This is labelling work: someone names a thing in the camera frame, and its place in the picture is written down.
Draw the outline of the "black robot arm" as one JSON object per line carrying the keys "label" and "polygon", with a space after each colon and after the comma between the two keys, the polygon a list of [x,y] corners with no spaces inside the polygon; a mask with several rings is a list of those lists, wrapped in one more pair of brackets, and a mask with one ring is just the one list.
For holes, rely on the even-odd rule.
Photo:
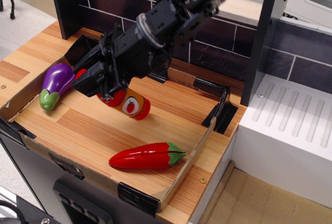
{"label": "black robot arm", "polygon": [[171,65],[175,46],[185,46],[218,12],[225,0],[157,0],[124,31],[120,25],[101,36],[74,67],[73,88],[91,97],[112,98],[132,78],[144,78]]}

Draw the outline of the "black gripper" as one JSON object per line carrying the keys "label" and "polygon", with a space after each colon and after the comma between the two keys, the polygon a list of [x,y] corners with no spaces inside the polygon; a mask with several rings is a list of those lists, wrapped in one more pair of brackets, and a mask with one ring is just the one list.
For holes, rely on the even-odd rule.
{"label": "black gripper", "polygon": [[174,47],[174,15],[142,13],[136,24],[112,40],[112,64],[107,71],[101,44],[95,45],[74,65],[72,87],[87,97],[103,99],[128,88],[133,77],[143,78],[170,63]]}

